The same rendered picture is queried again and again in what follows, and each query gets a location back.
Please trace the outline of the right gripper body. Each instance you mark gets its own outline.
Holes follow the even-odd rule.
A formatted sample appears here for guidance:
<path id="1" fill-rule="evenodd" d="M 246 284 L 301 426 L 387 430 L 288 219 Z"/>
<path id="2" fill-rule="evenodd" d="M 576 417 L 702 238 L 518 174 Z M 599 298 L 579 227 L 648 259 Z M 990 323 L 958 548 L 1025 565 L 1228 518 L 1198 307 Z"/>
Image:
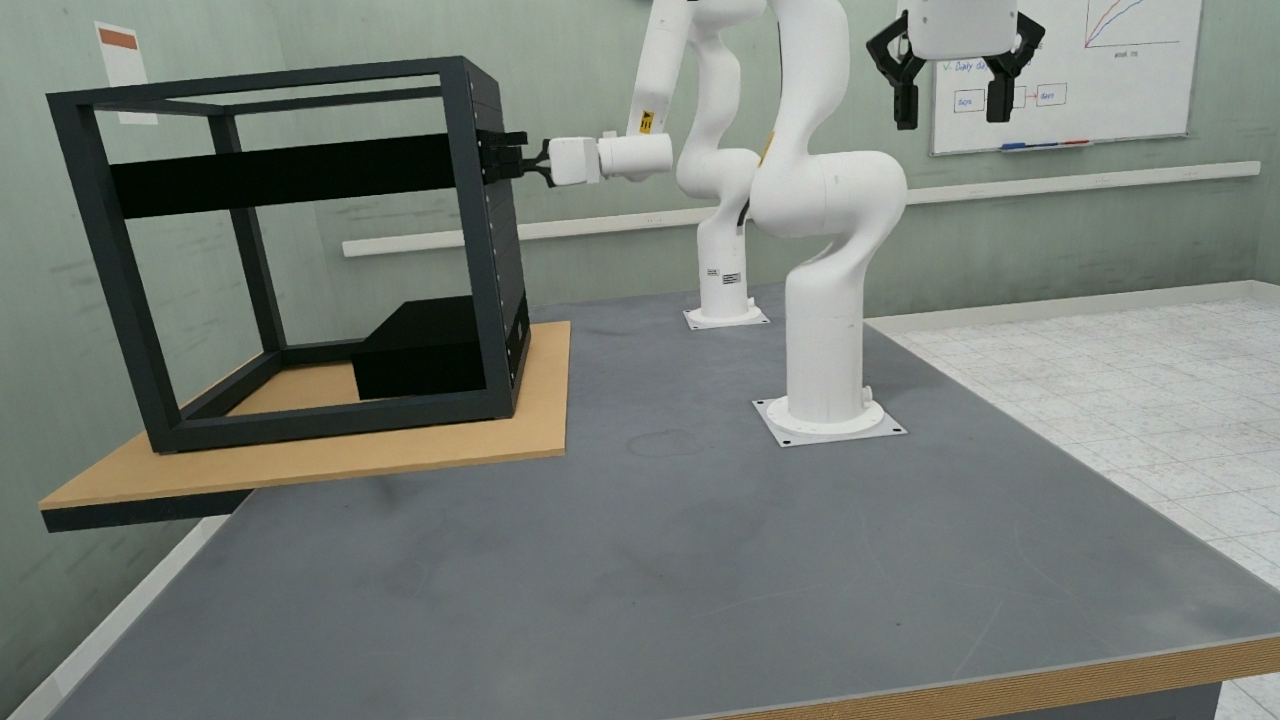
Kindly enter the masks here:
<path id="1" fill-rule="evenodd" d="M 550 140 L 550 172 L 556 186 L 588 183 L 582 138 L 588 137 Z"/>

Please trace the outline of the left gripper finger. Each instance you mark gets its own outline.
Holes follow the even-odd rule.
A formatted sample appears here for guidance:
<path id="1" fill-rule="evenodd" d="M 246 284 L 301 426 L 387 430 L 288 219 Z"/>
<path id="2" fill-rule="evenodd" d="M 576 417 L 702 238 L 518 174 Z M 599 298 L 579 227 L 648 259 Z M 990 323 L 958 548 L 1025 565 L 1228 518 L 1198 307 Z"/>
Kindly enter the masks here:
<path id="1" fill-rule="evenodd" d="M 1014 104 L 1015 78 L 1034 56 L 1036 49 L 1044 37 L 1043 26 L 1018 12 L 1018 35 L 1021 35 L 1019 47 L 1011 53 L 982 56 L 995 79 L 988 83 L 986 120 L 988 123 L 1007 123 Z M 1014 54 L 1014 55 L 1012 55 Z"/>
<path id="2" fill-rule="evenodd" d="M 893 120 L 897 122 L 897 129 L 918 127 L 919 87 L 914 85 L 914 79 L 927 61 L 913 54 L 913 45 L 900 63 L 890 55 L 888 44 L 908 29 L 908 14 L 909 12 L 867 41 L 867 50 L 876 61 L 877 70 L 893 87 Z"/>

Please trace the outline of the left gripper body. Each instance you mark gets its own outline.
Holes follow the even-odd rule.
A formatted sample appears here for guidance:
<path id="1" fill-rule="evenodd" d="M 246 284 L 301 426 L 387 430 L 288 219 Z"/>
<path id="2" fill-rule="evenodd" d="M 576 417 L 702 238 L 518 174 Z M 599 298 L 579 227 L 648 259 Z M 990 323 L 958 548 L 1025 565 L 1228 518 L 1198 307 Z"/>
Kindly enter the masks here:
<path id="1" fill-rule="evenodd" d="M 1015 42 L 1018 0 L 899 0 L 896 19 L 906 12 L 908 31 L 893 42 L 899 61 L 901 38 L 925 63 L 998 55 Z"/>

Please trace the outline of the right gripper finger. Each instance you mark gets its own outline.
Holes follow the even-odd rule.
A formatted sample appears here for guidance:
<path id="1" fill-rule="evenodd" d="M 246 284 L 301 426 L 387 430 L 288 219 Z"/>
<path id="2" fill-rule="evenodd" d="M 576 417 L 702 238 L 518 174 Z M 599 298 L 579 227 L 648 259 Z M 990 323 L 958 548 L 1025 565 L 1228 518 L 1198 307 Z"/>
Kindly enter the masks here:
<path id="1" fill-rule="evenodd" d="M 549 188 L 556 187 L 554 182 L 550 179 L 550 174 L 549 174 L 549 173 L 552 173 L 550 172 L 550 167 L 540 167 L 540 165 L 524 167 L 524 172 L 535 172 L 535 170 L 538 170 L 541 176 L 545 177 L 547 184 L 548 184 Z"/>
<path id="2" fill-rule="evenodd" d="M 539 164 L 540 161 L 545 161 L 545 160 L 549 160 L 549 159 L 550 159 L 550 154 L 548 152 L 548 146 L 549 146 L 549 143 L 550 143 L 550 140 L 552 140 L 552 138 L 543 138 L 543 143 L 541 143 L 541 152 L 539 152 L 539 154 L 538 154 L 538 158 L 529 158 L 529 159 L 524 159 L 524 160 L 522 160 L 522 161 L 524 161 L 524 167 L 529 167 L 529 165 L 536 165 L 536 164 Z M 548 152 L 548 154 L 547 154 L 547 152 Z"/>

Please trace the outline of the dark grey metal rack frame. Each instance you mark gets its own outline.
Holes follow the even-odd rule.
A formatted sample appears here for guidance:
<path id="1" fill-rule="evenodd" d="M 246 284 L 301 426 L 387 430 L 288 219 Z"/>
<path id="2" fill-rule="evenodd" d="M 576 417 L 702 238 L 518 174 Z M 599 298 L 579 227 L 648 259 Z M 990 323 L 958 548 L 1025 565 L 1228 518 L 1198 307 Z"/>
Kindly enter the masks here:
<path id="1" fill-rule="evenodd" d="M 163 100 L 436 74 L 442 88 Z M 515 415 L 532 334 L 512 181 L 486 184 L 479 133 L 506 132 L 500 88 L 466 56 L 45 95 L 154 454 Z M 236 126 L 237 115 L 424 97 L 443 97 L 448 133 L 242 152 Z M 93 110 L 207 117 L 216 154 L 109 165 Z M 472 295 L 406 301 L 365 338 L 287 345 L 255 208 L 447 188 L 457 191 Z M 264 352 L 179 410 L 125 219 L 227 209 Z M 221 416 L 282 366 L 347 359 L 360 401 L 388 400 Z M 428 395 L 456 389 L 474 391 Z M 389 398 L 408 395 L 426 396 Z"/>

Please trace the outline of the tan flat wooden board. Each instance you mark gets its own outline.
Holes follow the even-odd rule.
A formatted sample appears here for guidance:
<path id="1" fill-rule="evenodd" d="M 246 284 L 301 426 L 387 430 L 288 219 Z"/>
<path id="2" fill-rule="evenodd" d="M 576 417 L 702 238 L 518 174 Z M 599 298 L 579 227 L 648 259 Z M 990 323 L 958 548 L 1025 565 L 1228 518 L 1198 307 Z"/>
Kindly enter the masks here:
<path id="1" fill-rule="evenodd" d="M 571 322 L 532 324 L 512 418 L 154 454 L 147 432 L 38 502 L 40 510 L 564 455 Z M 282 368 L 221 416 L 360 404 L 351 359 Z"/>

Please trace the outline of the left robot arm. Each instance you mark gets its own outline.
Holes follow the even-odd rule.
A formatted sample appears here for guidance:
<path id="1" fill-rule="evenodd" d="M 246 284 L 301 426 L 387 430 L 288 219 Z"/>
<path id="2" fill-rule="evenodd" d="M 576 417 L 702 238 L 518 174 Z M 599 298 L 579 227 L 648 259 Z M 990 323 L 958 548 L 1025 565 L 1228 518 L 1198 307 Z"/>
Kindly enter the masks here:
<path id="1" fill-rule="evenodd" d="M 787 396 L 769 405 L 767 419 L 791 436 L 863 436 L 884 419 L 870 386 L 861 388 L 864 277 L 902 215 L 908 183 L 884 152 L 808 154 L 813 131 L 849 85 L 847 17 L 837 0 L 765 1 L 780 29 L 782 87 L 750 191 L 753 220 L 780 238 L 837 233 L 787 275 Z"/>

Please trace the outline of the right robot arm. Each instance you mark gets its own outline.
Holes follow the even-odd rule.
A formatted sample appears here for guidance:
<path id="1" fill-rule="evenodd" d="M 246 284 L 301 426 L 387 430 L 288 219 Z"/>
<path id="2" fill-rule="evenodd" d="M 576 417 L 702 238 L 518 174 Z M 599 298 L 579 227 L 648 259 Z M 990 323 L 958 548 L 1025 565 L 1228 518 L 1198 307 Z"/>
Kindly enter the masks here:
<path id="1" fill-rule="evenodd" d="M 717 146 L 736 115 L 740 97 L 739 60 L 722 44 L 721 31 L 755 20 L 765 4 L 654 0 L 626 137 L 599 138 L 599 143 L 596 138 L 582 138 L 588 183 L 598 183 L 600 174 L 605 181 L 612 176 L 639 183 L 650 174 L 669 173 L 672 145 L 663 129 L 687 38 L 698 58 L 699 97 L 676 177 L 678 188 L 691 199 L 721 199 L 716 214 L 698 225 L 701 307 L 689 313 L 689 320 L 700 325 L 739 325 L 762 316 L 754 299 L 748 299 L 744 233 L 762 159 L 748 149 Z"/>

